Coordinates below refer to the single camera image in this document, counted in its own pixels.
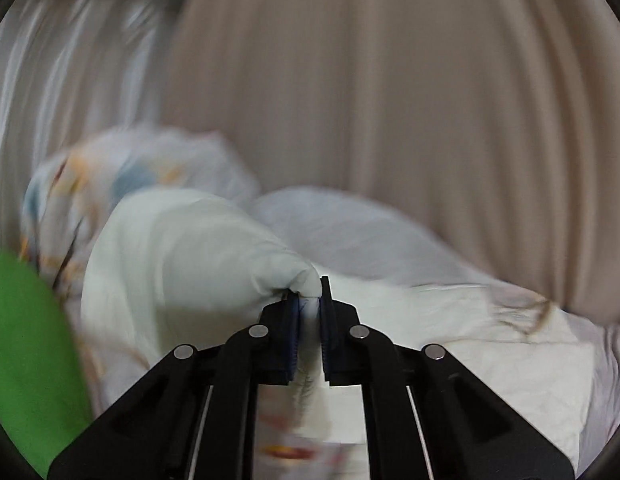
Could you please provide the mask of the cream quilted jacket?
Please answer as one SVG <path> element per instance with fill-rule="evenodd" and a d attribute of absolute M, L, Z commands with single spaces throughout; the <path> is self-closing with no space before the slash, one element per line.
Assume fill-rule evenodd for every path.
<path fill-rule="evenodd" d="M 330 278 L 227 200 L 154 188 L 124 198 L 97 237 L 83 282 L 81 323 L 95 340 L 142 356 L 149 370 L 178 344 L 222 344 L 285 289 L 316 301 L 322 275 Z M 339 300 L 354 304 L 366 324 L 393 341 L 412 348 L 445 344 L 470 367 L 444 336 L 399 340 L 330 281 Z M 380 317 L 389 315 L 414 330 L 429 321 L 421 308 L 394 309 L 383 297 Z"/>

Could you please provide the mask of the green cloth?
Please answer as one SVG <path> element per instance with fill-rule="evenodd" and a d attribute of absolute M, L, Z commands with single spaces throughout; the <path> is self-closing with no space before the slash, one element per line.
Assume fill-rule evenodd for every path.
<path fill-rule="evenodd" d="M 0 253 L 0 450 L 44 479 L 92 419 L 74 337 L 52 290 L 28 264 Z"/>

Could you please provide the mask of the grey floral plush blanket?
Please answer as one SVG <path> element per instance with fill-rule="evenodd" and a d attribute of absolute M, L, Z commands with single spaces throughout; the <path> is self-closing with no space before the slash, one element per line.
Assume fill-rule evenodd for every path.
<path fill-rule="evenodd" d="M 148 362 L 82 326 L 84 272 L 120 200 L 156 186 L 192 188 L 244 209 L 399 340 L 444 336 L 579 470 L 620 424 L 620 326 L 595 325 L 480 273 L 431 232 L 372 200 L 313 186 L 262 194 L 219 133 L 146 127 L 112 129 L 50 157 L 22 203 L 22 253 L 70 318 L 97 413 L 137 382 Z M 381 318 L 383 297 L 394 309 L 421 308 L 427 325 L 414 330 Z"/>

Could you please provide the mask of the beige curtain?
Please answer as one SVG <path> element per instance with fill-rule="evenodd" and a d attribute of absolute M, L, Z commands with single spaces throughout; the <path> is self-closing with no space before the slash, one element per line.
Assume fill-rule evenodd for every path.
<path fill-rule="evenodd" d="M 186 0 L 162 118 L 224 132 L 269 190 L 374 198 L 620 322 L 614 0 Z"/>

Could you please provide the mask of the white striped sheer curtain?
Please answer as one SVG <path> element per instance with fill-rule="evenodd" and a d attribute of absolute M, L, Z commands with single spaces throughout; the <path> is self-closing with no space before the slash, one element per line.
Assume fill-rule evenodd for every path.
<path fill-rule="evenodd" d="M 0 24 L 0 249 L 48 156 L 112 126 L 156 122 L 184 0 L 15 0 Z"/>

